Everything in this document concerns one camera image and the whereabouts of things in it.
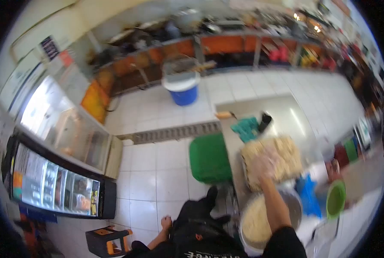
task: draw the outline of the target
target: tray of food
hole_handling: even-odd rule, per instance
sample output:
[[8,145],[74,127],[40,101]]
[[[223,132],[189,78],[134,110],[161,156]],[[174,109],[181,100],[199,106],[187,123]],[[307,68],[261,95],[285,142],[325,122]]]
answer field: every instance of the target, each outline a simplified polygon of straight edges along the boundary
[[302,153],[289,136],[261,138],[246,143],[241,150],[242,165],[246,183],[252,192],[261,192],[257,174],[251,169],[251,161],[264,155],[271,167],[271,175],[275,183],[298,178],[303,173]]

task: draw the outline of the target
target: noodles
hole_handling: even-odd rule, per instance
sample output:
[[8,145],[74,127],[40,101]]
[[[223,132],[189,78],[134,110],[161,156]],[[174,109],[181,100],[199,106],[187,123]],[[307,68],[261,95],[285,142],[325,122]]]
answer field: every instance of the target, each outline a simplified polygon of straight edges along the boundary
[[246,210],[242,221],[242,233],[251,242],[264,242],[271,237],[263,195],[257,197]]

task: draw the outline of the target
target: glass display fridge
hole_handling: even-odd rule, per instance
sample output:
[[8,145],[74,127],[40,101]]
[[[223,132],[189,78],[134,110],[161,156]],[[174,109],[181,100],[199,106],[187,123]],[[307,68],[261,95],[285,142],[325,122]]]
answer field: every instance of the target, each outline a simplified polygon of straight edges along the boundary
[[56,215],[112,219],[116,184],[81,168],[16,132],[4,158],[3,178],[10,197],[24,205]]
[[77,88],[78,84],[76,81],[69,88],[62,88],[44,72],[27,93],[18,94],[24,98],[15,98],[13,101],[18,104],[10,106],[8,113],[34,141],[72,163],[116,179],[123,143],[78,104],[79,97],[74,92],[85,92]]

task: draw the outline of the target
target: bucket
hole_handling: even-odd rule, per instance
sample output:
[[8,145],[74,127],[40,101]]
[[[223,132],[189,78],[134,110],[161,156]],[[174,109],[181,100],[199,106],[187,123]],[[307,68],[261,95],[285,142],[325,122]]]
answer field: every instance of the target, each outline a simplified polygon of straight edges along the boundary
[[316,189],[319,208],[323,217],[329,220],[338,218],[344,210],[346,187],[343,181],[335,180],[332,184]]
[[170,92],[177,105],[186,106],[196,100],[200,78],[198,72],[166,75],[162,79],[162,85]]

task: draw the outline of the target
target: food display case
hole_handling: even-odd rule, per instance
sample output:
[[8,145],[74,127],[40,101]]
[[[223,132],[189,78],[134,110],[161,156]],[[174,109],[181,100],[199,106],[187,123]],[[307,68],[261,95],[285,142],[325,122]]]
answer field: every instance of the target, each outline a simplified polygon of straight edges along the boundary
[[36,143],[12,137],[5,184],[12,199],[71,217],[112,218],[116,184],[53,155]]
[[44,74],[37,80],[15,120],[44,145],[72,157],[72,162],[81,161],[91,171],[113,177],[106,168],[114,136],[75,105],[52,76]]

